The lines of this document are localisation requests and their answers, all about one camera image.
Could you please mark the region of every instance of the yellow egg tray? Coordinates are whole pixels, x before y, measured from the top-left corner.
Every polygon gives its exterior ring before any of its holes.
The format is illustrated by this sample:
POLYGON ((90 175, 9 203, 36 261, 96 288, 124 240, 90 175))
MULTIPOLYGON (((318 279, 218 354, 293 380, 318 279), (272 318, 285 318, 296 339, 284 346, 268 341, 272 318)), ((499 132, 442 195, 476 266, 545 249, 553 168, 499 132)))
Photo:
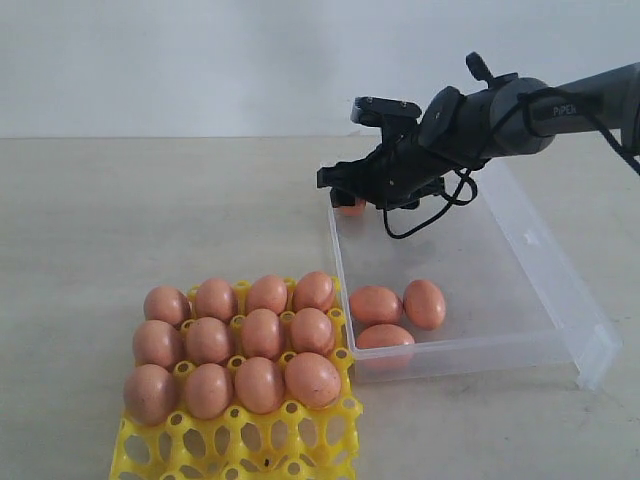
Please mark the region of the yellow egg tray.
MULTIPOLYGON (((337 294, 328 316, 334 325, 336 346, 328 359, 342 379, 340 398, 334 404, 311 410, 287 391, 279 410, 256 415, 243 408, 235 397, 220 417, 203 421, 190 416, 181 400, 167 421, 155 427, 136 424, 124 410, 110 480, 354 480, 352 460, 359 449, 356 420, 363 408, 351 392, 348 368, 353 359, 346 346, 340 283, 337 278, 333 281, 337 294)), ((286 278, 285 282, 289 299, 280 320, 288 329, 293 318, 291 296, 296 281, 286 278)), ((250 286, 245 281, 234 285, 240 314, 231 321, 239 353, 227 363, 232 375, 245 360, 239 333, 250 286)), ((197 288, 187 294, 192 302, 197 288)), ((192 323, 193 320, 188 320, 182 325, 183 336, 192 323)), ((294 355, 287 335, 287 348, 278 365, 284 369, 294 355)), ((173 375, 183 385, 194 369, 190 362, 180 362, 173 375)))

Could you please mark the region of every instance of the egg tray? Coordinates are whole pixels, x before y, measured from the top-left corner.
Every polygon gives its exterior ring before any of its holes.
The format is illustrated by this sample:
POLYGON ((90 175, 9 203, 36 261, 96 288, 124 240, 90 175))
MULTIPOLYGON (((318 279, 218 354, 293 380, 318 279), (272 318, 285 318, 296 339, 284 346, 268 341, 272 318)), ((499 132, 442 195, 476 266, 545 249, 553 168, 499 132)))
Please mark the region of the egg tray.
MULTIPOLYGON (((356 419, 363 408, 351 392, 348 369, 353 358, 346 345, 346 318, 339 303, 340 283, 337 278, 333 281, 336 299, 328 316, 334 326, 336 343, 327 358, 341 377, 342 389, 336 402, 325 409, 312 410, 287 391, 278 410, 257 415, 246 410, 234 396, 220 417, 203 421, 189 415, 182 398, 166 422, 154 427, 137 424, 124 410, 110 480, 355 479, 352 460, 359 449, 356 419)), ((288 326, 294 315, 291 297, 296 282, 291 278, 285 282, 289 298, 287 311, 280 315, 280 321, 287 332, 287 344, 277 362, 281 369, 295 356, 288 326)), ((250 286, 245 281, 234 285, 239 315, 230 323, 238 352, 227 362, 232 375, 245 360, 240 328, 250 286)), ((197 288, 193 287, 187 294, 191 302, 197 288)), ((181 326, 183 338, 193 321, 188 320, 181 326)), ((182 386, 195 368, 183 361, 176 365, 173 375, 182 386)))

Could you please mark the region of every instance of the white wall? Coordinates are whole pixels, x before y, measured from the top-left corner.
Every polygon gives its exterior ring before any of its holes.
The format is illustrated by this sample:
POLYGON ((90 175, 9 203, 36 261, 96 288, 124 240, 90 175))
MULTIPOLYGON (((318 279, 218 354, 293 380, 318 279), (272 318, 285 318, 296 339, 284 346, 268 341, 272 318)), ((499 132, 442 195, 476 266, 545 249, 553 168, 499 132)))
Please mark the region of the white wall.
POLYGON ((550 84, 640 61, 639 22, 637 0, 0 0, 0 137, 344 135, 355 96, 479 88, 472 50, 550 84))

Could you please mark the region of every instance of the brown egg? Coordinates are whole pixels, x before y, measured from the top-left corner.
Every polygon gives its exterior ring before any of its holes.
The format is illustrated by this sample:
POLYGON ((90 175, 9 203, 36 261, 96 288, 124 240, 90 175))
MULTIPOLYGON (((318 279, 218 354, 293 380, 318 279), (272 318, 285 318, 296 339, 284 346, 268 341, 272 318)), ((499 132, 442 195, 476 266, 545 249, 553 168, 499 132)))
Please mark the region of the brown egg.
MULTIPOLYGON (((358 348, 380 348, 396 345, 412 345, 415 343, 413 336, 398 325, 382 324, 365 329, 356 339, 358 348)), ((373 370, 393 370, 405 368, 411 361, 411 354, 394 357, 381 357, 366 359, 362 364, 373 370)))
POLYGON ((271 413, 284 402, 284 380, 280 368, 263 357, 245 361, 235 378, 238 399, 247 410, 259 415, 271 413))
POLYGON ((357 217, 364 213, 364 209, 366 206, 367 202, 365 202, 361 198, 356 198, 355 205, 338 207, 338 211, 345 217, 357 217))
POLYGON ((387 287, 365 286, 349 297, 351 314, 365 325, 398 323, 402 318, 402 300, 387 287))
POLYGON ((438 286, 429 280, 414 280, 404 291, 404 311, 416 327, 435 330, 444 321, 447 306, 438 286))
POLYGON ((184 384, 184 400, 189 413, 200 420, 213 420, 233 400, 231 373, 215 363, 196 368, 184 384))
POLYGON ((229 323, 238 314, 238 299, 233 287, 221 278, 202 282, 193 300, 196 318, 213 317, 229 323))
POLYGON ((266 308, 277 315, 287 308, 289 292, 284 280, 277 275, 266 275, 251 285, 245 301, 245 314, 266 308))
POLYGON ((245 357, 265 357, 277 360, 285 346, 285 332, 280 318, 271 310, 253 310, 242 321, 240 341, 245 357))
POLYGON ((335 346, 333 324, 320 310, 303 308, 290 325, 291 345, 298 353, 313 352, 328 355, 335 346))
POLYGON ((160 320, 146 320, 136 329, 132 349, 137 364, 153 363, 169 371, 185 359, 180 333, 160 320))
POLYGON ((293 311, 311 307, 327 312, 333 305, 336 292, 333 279, 324 272, 307 273, 293 291, 293 311))
POLYGON ((135 421, 154 426, 178 406, 180 390, 173 376, 158 365, 137 367, 123 389, 124 405, 135 421))
POLYGON ((185 344, 187 357, 196 365, 226 364, 235 354, 229 326, 217 318, 203 317, 193 322, 187 330, 185 344))
POLYGON ((144 318, 161 320, 174 327, 191 318, 187 296, 175 287, 161 285, 151 290, 144 299, 144 318))
POLYGON ((287 363, 284 378, 291 395, 309 408, 331 405, 342 388, 340 373, 317 353, 299 353, 287 363))

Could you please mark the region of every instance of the egg tray cell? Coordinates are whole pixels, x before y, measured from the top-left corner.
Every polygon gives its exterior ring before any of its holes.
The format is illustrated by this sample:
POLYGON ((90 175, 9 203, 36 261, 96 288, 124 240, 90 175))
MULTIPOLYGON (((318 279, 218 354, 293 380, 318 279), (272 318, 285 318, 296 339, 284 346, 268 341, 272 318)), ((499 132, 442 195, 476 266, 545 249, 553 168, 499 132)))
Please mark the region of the egg tray cell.
MULTIPOLYGON (((287 331, 287 345, 277 362, 281 369, 295 356, 288 325, 293 318, 290 309, 296 282, 291 278, 285 281, 289 299, 280 321, 287 331)), ((137 424, 124 410, 110 480, 355 479, 352 460, 359 449, 356 419, 362 414, 362 404, 351 392, 348 369, 353 359, 346 346, 346 319, 339 303, 340 284, 337 278, 333 281, 336 299, 328 316, 333 322, 336 343, 328 359, 340 372, 342 381, 340 397, 335 403, 322 410, 312 410, 287 391, 278 410, 256 415, 234 397, 220 417, 203 421, 189 415, 181 399, 166 422, 154 427, 137 424)), ((227 363, 232 375, 245 360, 239 334, 250 286, 245 281, 234 285, 240 315, 231 321, 238 353, 227 363)), ((193 287, 187 294, 192 302, 197 288, 193 287)), ((188 320, 182 325, 183 337, 192 323, 193 320, 188 320)), ((195 368, 183 361, 176 365, 173 375, 182 386, 195 368)))

